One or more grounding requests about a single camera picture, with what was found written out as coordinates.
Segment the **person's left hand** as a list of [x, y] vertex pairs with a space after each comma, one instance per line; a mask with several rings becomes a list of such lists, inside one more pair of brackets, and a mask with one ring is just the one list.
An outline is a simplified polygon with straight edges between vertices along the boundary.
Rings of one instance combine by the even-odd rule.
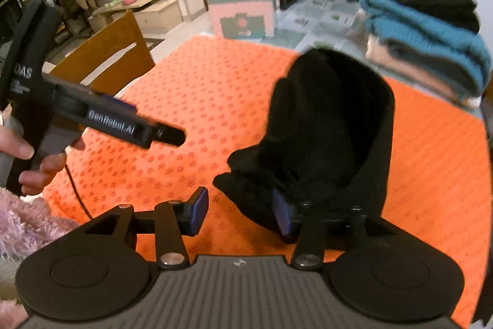
[[47, 117], [43, 113], [33, 120], [34, 136], [26, 139], [29, 130], [1, 112], [1, 187], [15, 195], [40, 194], [65, 166], [66, 148], [85, 149], [81, 126], [60, 116], [48, 122]]

